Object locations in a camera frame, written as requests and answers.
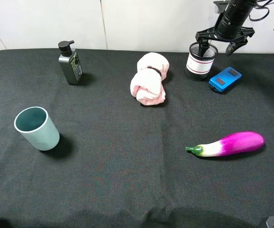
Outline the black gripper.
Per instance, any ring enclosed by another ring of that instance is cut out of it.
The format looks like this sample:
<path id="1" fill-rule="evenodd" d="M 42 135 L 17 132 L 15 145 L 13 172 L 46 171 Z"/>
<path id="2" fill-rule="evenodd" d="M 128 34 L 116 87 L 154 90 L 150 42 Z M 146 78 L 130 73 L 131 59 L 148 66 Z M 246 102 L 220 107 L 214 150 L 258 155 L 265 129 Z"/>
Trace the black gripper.
<path id="1" fill-rule="evenodd" d="M 248 43 L 247 38 L 255 33 L 253 28 L 243 27 L 254 6 L 254 0 L 231 0 L 224 12 L 220 13 L 214 27 L 196 33 L 199 56 L 203 57 L 209 49 L 208 40 L 229 43 L 226 49 L 228 56 L 245 46 Z"/>

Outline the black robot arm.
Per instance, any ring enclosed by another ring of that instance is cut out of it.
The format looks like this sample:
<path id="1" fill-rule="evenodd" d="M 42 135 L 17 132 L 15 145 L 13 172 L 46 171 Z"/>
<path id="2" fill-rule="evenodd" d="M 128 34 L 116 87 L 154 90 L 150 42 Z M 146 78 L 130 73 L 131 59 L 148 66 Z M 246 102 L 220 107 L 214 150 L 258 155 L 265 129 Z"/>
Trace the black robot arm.
<path id="1" fill-rule="evenodd" d="M 253 28 L 243 27 L 243 24 L 255 4 L 255 0 L 230 0 L 225 10 L 219 14 L 214 27 L 196 33 L 196 41 L 199 43 L 198 56 L 203 57 L 209 49 L 209 40 L 228 43 L 228 56 L 246 45 L 247 38 L 252 37 L 255 31 Z"/>

